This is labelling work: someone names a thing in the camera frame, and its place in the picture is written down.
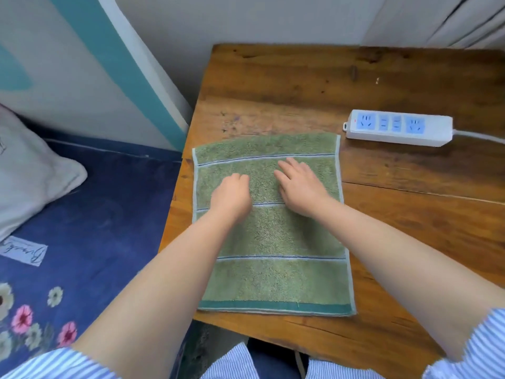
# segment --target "power strip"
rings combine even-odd
[[[452,140],[452,117],[353,110],[344,123],[347,138],[442,146]]]

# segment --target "pink flower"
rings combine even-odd
[[[63,325],[58,335],[58,347],[67,347],[75,342],[77,337],[77,326],[74,322],[68,322]]]
[[[16,315],[12,318],[12,331],[16,334],[24,334],[31,326],[33,321],[33,311],[29,305],[22,305],[16,311]]]

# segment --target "blue and white striped shirt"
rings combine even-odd
[[[109,369],[70,348],[38,356],[2,379],[119,379]],[[245,344],[217,360],[201,379],[259,379]],[[505,378],[505,309],[496,309],[467,342],[461,362],[439,360],[426,367],[422,379]],[[311,359],[306,379],[384,379],[373,370],[357,370]]]

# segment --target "person's right arm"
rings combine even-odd
[[[333,199],[312,170],[288,158],[276,170],[291,210],[314,218],[339,239],[374,278],[444,349],[459,360],[473,329],[505,291],[438,250]]]

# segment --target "person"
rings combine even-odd
[[[337,237],[445,351],[447,358],[428,366],[424,378],[505,377],[505,293],[500,287],[334,200],[305,163],[287,158],[279,166],[275,178],[287,207]],[[149,262],[72,348],[36,357],[4,379],[168,378],[219,250],[251,208],[249,177],[224,178],[212,194],[210,210]],[[253,379],[257,373],[242,345],[204,377]],[[309,377],[382,376],[314,360]]]

